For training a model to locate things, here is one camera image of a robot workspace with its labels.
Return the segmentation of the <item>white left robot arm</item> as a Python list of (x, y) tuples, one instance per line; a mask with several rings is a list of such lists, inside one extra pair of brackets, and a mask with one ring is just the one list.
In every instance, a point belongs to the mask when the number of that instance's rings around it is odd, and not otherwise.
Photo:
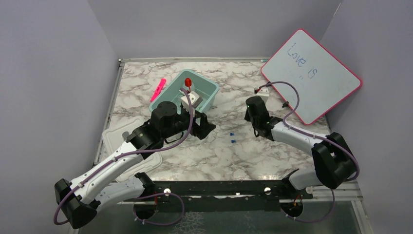
[(91, 222), (97, 213), (120, 201), (151, 198), (153, 187), (138, 177), (111, 185), (117, 177), (154, 153), (175, 148), (189, 136), (206, 138), (216, 125), (193, 106), (178, 107), (161, 102), (149, 120), (135, 128), (109, 157), (84, 174), (54, 184), (57, 209), (55, 225), (69, 223), (78, 229)]

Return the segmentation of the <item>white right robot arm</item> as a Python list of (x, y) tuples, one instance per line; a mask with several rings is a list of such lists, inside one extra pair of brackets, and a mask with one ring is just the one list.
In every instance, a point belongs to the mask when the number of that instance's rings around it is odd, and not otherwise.
[(282, 179), (281, 192), (286, 198), (294, 198), (300, 190), (311, 186), (336, 189), (359, 172), (342, 135), (316, 134), (286, 126), (281, 118), (270, 116), (259, 96), (248, 98), (246, 107), (245, 120), (251, 122), (256, 137), (285, 143), (313, 158), (313, 166), (294, 170)]

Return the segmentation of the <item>red capped wash bottle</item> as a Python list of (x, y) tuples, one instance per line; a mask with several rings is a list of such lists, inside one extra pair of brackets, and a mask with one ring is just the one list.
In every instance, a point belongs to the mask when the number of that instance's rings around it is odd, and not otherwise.
[(185, 78), (184, 79), (184, 85), (183, 88), (186, 90), (186, 92), (189, 94), (191, 91), (195, 90), (194, 83), (192, 82), (191, 78)]

